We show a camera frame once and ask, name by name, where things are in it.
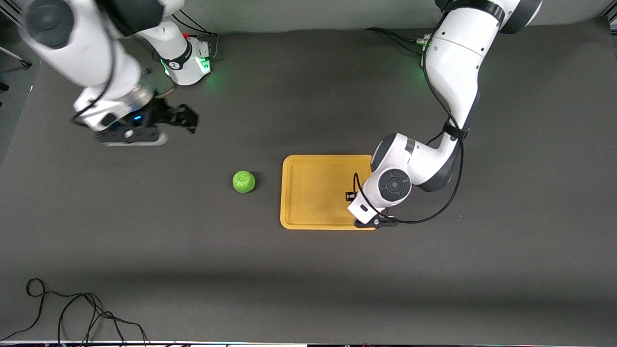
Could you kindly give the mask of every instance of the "wire bundle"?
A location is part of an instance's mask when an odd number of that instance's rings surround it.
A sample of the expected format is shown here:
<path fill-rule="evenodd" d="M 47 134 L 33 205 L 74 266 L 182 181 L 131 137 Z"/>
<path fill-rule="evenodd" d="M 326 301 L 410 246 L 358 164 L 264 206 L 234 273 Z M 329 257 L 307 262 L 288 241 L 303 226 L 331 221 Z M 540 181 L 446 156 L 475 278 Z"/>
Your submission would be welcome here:
<path fill-rule="evenodd" d="M 33 294 L 32 291 L 30 291 L 30 287 L 34 283 L 39 283 L 41 285 L 41 289 L 42 290 L 38 294 Z M 19 334 L 19 333 L 27 332 L 28 330 L 32 329 L 36 325 L 36 323 L 38 323 L 39 319 L 41 318 L 41 313 L 43 312 L 43 304 L 45 302 L 45 297 L 47 295 L 49 295 L 49 294 L 53 294 L 53 295 L 56 295 L 56 296 L 60 296 L 61 298 L 71 298 L 71 300 L 62 309 L 62 312 L 60 313 L 60 318 L 58 319 L 58 330 L 57 330 L 58 346 L 62 345 L 62 342 L 60 341 L 61 340 L 60 330 L 64 326 L 64 314 L 66 313 L 66 311 L 69 308 L 69 306 L 71 306 L 75 301 L 77 301 L 80 298 L 83 298 L 93 308 L 92 317 L 90 318 L 90 323 L 88 324 L 88 329 L 87 329 L 86 334 L 85 334 L 85 336 L 83 337 L 83 339 L 82 339 L 82 341 L 80 343 L 80 346 L 87 346 L 88 345 L 88 343 L 90 342 L 90 334 L 92 332 L 92 329 L 94 328 L 94 326 L 96 325 L 96 322 L 100 318 L 108 319 L 108 320 L 111 320 L 112 322 L 114 322 L 114 326 L 115 326 L 116 332 L 118 333 L 118 337 L 120 337 L 120 339 L 122 340 L 123 344 L 126 343 L 126 339 L 122 335 L 122 331 L 120 331 L 120 326 L 118 325 L 118 323 L 137 326 L 139 328 L 139 332 L 141 333 L 141 337 L 144 340 L 144 346 L 146 346 L 146 341 L 148 341 L 148 338 L 147 338 L 146 332 L 144 331 L 142 326 L 140 324 L 137 324 L 137 323 L 134 323 L 134 322 L 130 322 L 128 320 L 124 320 L 124 319 L 121 319 L 121 318 L 118 318 L 118 317 L 114 316 L 114 314 L 111 311 L 106 311 L 103 308 L 103 303 L 102 303 L 101 299 L 96 294 L 94 294 L 94 293 L 84 292 L 84 293 L 75 293 L 75 294 L 68 294 L 68 295 L 67 294 L 62 294 L 62 293 L 58 293 L 58 292 L 53 291 L 53 290 L 47 290 L 47 288 L 45 287 L 45 283 L 40 278 L 32 278 L 26 284 L 26 294 L 28 294 L 28 296 L 30 296 L 31 298 L 39 298 L 39 297 L 41 298 L 41 302 L 39 304 L 39 309 L 38 309 L 38 314 L 36 315 L 35 321 L 29 327 L 27 327 L 26 329 L 14 332 L 14 333 L 10 334 L 9 336 L 3 338 L 0 341 L 7 340 L 7 339 L 9 339 L 9 338 Z"/>

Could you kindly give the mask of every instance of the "dark gray table surface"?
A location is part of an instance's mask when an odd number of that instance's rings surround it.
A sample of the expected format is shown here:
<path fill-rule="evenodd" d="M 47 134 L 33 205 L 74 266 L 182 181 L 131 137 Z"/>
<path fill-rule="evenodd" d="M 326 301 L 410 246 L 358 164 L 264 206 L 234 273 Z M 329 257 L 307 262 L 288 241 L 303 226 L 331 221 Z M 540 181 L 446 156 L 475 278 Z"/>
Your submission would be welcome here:
<path fill-rule="evenodd" d="M 97 293 L 153 340 L 617 344 L 606 19 L 499 36 L 456 200 L 375 232 L 284 229 L 281 164 L 371 154 L 392 132 L 430 139 L 445 114 L 418 58 L 367 31 L 226 35 L 220 49 L 211 76 L 169 97 L 200 113 L 197 133 L 169 128 L 157 148 L 98 145 L 68 122 L 80 88 L 41 67 L 0 169 L 2 335 L 34 319 L 24 286 L 41 277 Z M 240 169 L 259 173 L 255 192 L 233 191 Z M 451 188 L 393 212 L 430 215 Z M 55 338 L 65 302 L 19 338 Z M 86 305 L 67 315 L 81 338 Z M 110 324 L 97 338 L 116 339 Z"/>

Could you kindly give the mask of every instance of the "yellow tray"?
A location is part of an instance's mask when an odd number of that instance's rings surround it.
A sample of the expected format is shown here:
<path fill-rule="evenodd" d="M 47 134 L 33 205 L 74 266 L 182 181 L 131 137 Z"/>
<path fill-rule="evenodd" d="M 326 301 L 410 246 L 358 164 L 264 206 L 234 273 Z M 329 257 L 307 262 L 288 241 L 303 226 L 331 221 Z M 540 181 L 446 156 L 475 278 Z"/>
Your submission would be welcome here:
<path fill-rule="evenodd" d="M 354 172 L 371 174 L 367 155 L 294 155 L 283 162 L 281 224 L 292 230 L 374 230 L 354 227 L 345 192 Z"/>

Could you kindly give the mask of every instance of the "gray wall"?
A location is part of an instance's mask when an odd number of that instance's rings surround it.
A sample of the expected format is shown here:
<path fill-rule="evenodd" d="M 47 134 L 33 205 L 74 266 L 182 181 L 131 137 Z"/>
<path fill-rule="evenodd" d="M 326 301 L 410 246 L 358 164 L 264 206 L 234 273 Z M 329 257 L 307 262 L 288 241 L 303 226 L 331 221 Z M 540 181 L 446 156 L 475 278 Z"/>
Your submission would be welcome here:
<path fill-rule="evenodd" d="M 581 22 L 612 0 L 544 0 L 536 25 Z M 429 28 L 440 14 L 433 0 L 186 0 L 185 11 L 209 30 Z"/>

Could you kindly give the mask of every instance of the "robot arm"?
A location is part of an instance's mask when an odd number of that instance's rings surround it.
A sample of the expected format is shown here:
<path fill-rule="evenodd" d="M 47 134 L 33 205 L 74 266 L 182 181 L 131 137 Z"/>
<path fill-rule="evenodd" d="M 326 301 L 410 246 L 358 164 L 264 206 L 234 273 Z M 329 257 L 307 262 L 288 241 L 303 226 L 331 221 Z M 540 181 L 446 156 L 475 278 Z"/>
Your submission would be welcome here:
<path fill-rule="evenodd" d="M 149 1 L 32 0 L 25 7 L 22 38 L 49 65 L 84 87 L 73 105 L 78 112 L 74 118 L 106 145 L 163 144 L 167 137 L 157 123 L 191 133 L 197 126 L 198 116 L 188 106 L 173 109 L 156 98 L 143 83 L 137 60 L 112 37 L 115 26 L 124 35 L 139 33 L 148 39 L 179 85 L 196 83 L 208 74 L 207 43 L 187 40 L 174 23 L 161 21 L 184 1 Z M 143 11 L 135 11 L 135 6 L 144 6 Z"/>
<path fill-rule="evenodd" d="M 429 86 L 454 119 L 456 132 L 469 130 L 470 114 L 477 103 L 478 72 L 484 56 L 504 28 L 518 31 L 537 14 L 542 0 L 456 0 L 445 8 L 424 55 Z M 386 136 L 371 160 L 371 176 L 363 184 L 367 203 L 358 194 L 348 207 L 367 224 L 385 208 L 400 204 L 416 185 L 423 191 L 445 187 L 459 154 L 459 138 L 445 134 L 439 147 L 395 133 Z"/>

